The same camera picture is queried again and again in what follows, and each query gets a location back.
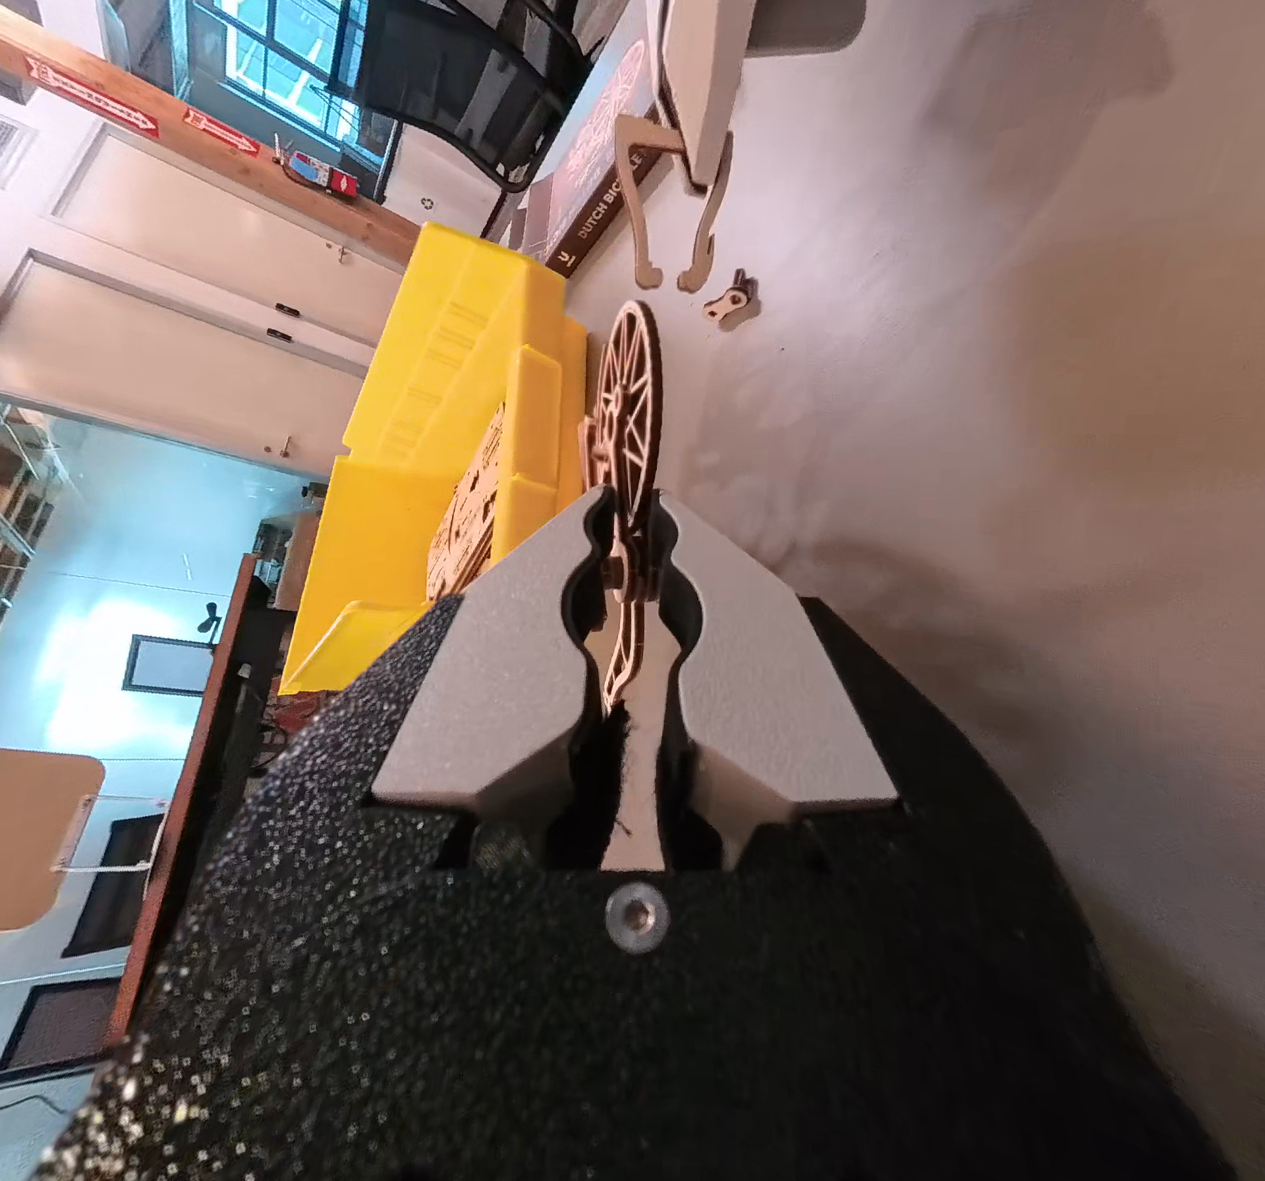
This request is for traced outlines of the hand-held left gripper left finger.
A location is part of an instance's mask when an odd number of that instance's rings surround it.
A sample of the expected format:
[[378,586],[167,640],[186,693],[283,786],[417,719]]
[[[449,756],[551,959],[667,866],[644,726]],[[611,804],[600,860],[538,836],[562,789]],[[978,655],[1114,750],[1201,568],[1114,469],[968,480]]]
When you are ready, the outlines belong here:
[[616,495],[590,488],[480,575],[372,780],[382,804],[564,810],[575,747],[601,717],[587,648],[605,620]]

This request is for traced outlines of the dark brown puzzle box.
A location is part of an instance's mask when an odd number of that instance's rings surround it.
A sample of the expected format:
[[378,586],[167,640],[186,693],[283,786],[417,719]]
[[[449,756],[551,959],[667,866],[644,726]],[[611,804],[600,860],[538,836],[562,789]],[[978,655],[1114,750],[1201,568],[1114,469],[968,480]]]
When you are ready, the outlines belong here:
[[557,145],[510,218],[506,246],[536,259],[562,279],[572,277],[624,208],[614,160],[614,124],[622,115],[657,121],[648,39],[639,26],[611,37],[596,67],[596,83],[581,91]]

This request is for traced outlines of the white recycling bin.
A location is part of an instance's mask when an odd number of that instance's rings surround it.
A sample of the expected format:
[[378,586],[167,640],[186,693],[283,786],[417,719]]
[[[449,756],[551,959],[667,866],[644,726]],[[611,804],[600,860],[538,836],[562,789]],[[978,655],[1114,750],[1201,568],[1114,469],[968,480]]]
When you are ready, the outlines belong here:
[[480,236],[501,190],[454,145],[402,124],[385,182],[383,206],[413,223],[437,221]]

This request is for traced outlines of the glass partition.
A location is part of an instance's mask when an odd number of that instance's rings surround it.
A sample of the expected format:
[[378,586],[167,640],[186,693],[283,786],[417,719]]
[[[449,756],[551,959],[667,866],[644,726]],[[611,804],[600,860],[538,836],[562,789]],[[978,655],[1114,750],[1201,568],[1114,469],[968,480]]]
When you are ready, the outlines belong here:
[[110,978],[126,946],[63,955],[117,821],[175,793],[199,696],[123,687],[134,635],[212,644],[260,521],[305,477],[2,398],[2,745],[102,762],[104,803],[35,924],[2,935],[2,991]]

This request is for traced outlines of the laser-cut wooden sheet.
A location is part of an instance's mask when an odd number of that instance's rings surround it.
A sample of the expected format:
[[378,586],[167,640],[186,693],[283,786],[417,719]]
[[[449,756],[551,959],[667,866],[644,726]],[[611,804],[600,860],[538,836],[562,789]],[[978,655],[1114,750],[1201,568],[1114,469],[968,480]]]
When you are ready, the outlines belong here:
[[426,570],[430,601],[464,590],[490,566],[503,423],[505,402],[490,419],[434,532]]

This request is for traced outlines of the red wall alarm device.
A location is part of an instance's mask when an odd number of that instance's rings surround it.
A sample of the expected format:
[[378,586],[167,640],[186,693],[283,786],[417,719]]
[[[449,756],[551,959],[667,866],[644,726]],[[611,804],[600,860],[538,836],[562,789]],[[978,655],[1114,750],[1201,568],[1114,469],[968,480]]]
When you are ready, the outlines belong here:
[[359,195],[357,178],[352,173],[313,158],[307,152],[275,145],[274,162],[288,180],[305,190],[324,192],[326,195],[335,195],[342,201],[356,201]]

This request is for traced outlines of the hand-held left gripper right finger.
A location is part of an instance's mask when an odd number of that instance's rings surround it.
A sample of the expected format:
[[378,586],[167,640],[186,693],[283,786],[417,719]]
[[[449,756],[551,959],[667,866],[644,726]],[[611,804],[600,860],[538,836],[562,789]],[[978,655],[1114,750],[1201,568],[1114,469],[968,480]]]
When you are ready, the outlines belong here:
[[892,808],[894,780],[799,596],[670,493],[657,613],[678,652],[655,762],[668,868],[734,868],[754,832]]

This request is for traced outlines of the small wooden link piece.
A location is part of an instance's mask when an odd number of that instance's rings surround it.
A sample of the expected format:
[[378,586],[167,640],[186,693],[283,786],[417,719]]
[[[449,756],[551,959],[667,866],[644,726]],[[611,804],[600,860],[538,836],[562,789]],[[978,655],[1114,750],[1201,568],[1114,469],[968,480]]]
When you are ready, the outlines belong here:
[[736,268],[732,281],[719,296],[702,307],[704,320],[721,333],[732,333],[741,324],[758,318],[762,313],[758,281],[743,268]]

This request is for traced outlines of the white cabinet door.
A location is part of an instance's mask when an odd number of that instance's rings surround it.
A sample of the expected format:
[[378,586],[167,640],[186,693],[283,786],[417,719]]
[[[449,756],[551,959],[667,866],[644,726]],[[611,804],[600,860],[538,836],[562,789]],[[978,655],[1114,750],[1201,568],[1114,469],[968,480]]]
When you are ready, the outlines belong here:
[[102,126],[54,218],[162,268],[374,342],[400,268],[156,145]]
[[359,380],[296,352],[31,259],[2,300],[2,395],[313,477],[344,454]]

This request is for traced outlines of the white desk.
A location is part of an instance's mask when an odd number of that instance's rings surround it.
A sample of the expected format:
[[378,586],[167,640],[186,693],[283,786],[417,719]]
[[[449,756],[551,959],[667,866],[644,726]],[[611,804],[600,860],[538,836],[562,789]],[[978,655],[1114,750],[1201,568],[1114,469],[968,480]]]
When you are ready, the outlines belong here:
[[756,57],[711,288],[646,184],[659,480],[1022,803],[1263,1177],[1263,0],[866,0]]

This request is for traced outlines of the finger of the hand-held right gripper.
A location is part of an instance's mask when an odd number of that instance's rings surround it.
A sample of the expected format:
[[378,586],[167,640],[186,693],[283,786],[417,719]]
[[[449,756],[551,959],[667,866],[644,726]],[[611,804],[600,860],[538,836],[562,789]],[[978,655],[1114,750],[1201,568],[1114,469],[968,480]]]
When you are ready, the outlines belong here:
[[719,173],[726,5],[723,0],[646,0],[657,119],[674,132],[687,184],[708,190]]

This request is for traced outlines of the beige board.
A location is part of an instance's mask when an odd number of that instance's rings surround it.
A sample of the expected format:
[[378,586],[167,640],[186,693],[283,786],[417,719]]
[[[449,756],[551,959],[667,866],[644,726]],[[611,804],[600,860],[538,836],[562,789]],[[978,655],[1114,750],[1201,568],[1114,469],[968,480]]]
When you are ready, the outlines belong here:
[[97,758],[2,748],[2,933],[54,909],[102,782]]

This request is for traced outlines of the large grid window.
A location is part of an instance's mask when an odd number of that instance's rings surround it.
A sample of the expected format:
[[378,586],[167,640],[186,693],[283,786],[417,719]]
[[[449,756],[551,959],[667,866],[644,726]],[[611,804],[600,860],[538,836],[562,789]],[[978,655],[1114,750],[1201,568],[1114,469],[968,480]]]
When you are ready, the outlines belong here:
[[182,0],[190,85],[229,93],[328,143],[348,143],[359,111],[328,89],[341,0]]

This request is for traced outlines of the black mesh chair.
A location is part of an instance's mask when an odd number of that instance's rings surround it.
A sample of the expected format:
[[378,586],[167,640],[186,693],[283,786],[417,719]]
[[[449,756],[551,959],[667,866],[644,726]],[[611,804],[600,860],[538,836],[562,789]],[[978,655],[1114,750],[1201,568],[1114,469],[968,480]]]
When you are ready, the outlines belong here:
[[590,70],[559,35],[532,61],[462,2],[341,0],[326,87],[452,145],[501,192],[519,193]]

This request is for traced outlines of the long red arrow sticker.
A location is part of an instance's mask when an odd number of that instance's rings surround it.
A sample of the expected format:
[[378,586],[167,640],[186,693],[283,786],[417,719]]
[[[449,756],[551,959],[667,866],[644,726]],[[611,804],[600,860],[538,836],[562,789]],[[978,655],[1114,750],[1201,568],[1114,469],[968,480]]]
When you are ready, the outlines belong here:
[[29,82],[35,82],[41,89],[54,93],[59,98],[70,100],[102,119],[117,123],[141,134],[149,139],[160,139],[160,124],[143,110],[102,91],[59,65],[48,63],[43,57],[24,54],[24,74]]

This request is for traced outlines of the wooden beam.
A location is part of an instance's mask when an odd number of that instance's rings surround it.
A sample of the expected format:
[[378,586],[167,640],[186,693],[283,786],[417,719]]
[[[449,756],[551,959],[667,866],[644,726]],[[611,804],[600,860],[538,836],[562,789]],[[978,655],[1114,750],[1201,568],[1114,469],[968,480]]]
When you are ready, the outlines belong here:
[[311,223],[328,229],[341,244],[406,266],[417,244],[419,227],[374,201],[357,195],[342,201],[324,192],[305,190],[288,180],[274,162],[274,149],[260,143],[260,154],[247,158],[182,123],[186,102],[164,89],[119,69],[74,43],[2,9],[2,69],[22,82],[22,56],[31,54],[59,65],[89,85],[102,89],[151,113],[160,124],[160,139],[149,139],[134,130],[104,119],[110,126],[130,132],[141,143],[154,145],[164,160],[182,160],[229,182],[251,199],[285,208]]

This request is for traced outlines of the dark monitor screen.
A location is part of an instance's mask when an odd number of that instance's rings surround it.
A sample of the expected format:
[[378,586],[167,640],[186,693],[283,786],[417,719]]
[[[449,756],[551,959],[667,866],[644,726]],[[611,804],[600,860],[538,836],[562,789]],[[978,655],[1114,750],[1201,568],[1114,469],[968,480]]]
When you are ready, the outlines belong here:
[[199,698],[210,680],[216,642],[132,635],[121,691]]

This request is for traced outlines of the yellow plastic bin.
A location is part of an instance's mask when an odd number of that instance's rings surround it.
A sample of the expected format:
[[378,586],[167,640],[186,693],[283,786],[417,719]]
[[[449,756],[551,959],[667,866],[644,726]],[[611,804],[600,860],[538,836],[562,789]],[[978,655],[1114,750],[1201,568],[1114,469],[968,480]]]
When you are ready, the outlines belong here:
[[587,354],[560,275],[423,227],[333,462],[279,694],[346,689],[434,605],[432,538],[501,402],[482,573],[577,499]]

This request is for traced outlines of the short red arrow sticker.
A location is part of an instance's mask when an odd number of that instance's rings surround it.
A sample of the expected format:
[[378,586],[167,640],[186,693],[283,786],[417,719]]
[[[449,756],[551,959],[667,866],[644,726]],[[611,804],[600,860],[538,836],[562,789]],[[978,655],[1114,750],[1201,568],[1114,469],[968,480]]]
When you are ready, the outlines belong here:
[[242,152],[247,158],[257,158],[260,154],[260,143],[244,132],[221,123],[220,119],[197,110],[193,106],[184,106],[182,123],[201,134],[206,134],[214,141],[231,147],[234,152]]

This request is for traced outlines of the wooden bicycle wheel model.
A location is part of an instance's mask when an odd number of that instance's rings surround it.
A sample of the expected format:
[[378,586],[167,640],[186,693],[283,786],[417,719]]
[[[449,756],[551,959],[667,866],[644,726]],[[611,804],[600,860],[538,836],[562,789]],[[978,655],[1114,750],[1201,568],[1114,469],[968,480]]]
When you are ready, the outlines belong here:
[[644,301],[618,311],[603,344],[592,413],[577,426],[581,488],[614,495],[605,586],[618,605],[613,655],[601,685],[603,711],[622,702],[644,655],[644,607],[655,599],[650,508],[663,424],[661,355],[655,318]]

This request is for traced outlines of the brown wooden shelf unit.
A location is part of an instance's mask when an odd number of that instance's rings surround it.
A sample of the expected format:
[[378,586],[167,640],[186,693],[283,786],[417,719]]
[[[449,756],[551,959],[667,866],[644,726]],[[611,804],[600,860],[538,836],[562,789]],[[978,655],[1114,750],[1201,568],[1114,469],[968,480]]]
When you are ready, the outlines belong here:
[[259,557],[246,553],[234,577],[192,741],[154,840],[102,1052],[113,1050],[130,1032],[197,873],[242,803],[260,750],[264,711],[294,613],[272,605],[257,566]]

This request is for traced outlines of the wooden bicycle frame piece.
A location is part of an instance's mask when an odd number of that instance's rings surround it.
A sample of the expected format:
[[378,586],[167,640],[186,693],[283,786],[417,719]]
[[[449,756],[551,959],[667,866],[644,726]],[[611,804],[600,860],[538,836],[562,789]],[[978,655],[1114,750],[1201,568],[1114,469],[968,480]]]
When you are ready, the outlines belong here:
[[[633,238],[633,275],[637,287],[642,290],[652,290],[661,285],[663,272],[652,262],[650,255],[644,208],[641,205],[641,193],[633,175],[633,154],[637,151],[670,154],[680,164],[683,164],[685,143],[678,128],[659,124],[650,117],[620,113],[613,123],[616,178],[624,197],[624,208],[628,210]],[[717,177],[715,182],[706,190],[704,208],[695,231],[691,264],[676,277],[676,287],[682,292],[698,292],[711,273],[711,266],[715,262],[713,227],[732,173],[732,154],[734,134],[726,132],[723,139],[723,151],[719,154]]]

